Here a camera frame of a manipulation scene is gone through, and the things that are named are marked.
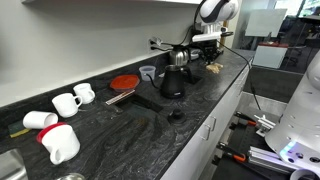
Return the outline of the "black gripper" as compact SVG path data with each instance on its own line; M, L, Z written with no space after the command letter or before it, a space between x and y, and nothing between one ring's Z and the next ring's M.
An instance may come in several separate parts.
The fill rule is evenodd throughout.
M200 47L208 64L211 64L223 53L223 50L218 48L216 40L203 41L200 43Z

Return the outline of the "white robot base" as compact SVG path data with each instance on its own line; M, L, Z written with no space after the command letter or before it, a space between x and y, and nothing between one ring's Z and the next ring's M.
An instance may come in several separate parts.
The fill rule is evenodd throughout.
M320 173L320 52L265 141L282 161Z

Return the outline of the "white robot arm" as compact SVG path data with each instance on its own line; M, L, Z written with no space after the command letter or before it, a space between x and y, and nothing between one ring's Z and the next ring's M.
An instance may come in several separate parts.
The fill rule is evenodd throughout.
M231 20L238 13L238 0L203 0L199 6L203 32L192 37L199 42L204 59L211 64L218 56L217 41L227 32L220 22Z

